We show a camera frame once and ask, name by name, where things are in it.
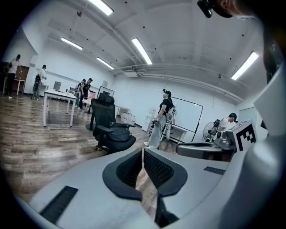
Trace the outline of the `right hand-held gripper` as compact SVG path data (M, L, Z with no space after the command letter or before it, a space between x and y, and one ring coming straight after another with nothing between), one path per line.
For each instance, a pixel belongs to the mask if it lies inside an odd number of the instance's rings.
M179 143L176 153L185 157L209 159L223 150L246 151L256 142L256 130L253 121L243 121L230 129L219 131L215 142Z

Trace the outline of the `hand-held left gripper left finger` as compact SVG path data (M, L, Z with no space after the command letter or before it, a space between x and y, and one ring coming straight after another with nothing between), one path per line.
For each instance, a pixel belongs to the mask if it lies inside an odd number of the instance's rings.
M73 166L44 186L30 207L61 229L156 229L136 190L141 149Z

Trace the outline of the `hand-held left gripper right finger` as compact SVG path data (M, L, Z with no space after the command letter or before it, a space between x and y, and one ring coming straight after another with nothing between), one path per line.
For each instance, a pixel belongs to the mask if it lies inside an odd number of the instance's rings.
M168 212L181 219L210 194L228 165L145 149L144 167L157 189L156 217Z

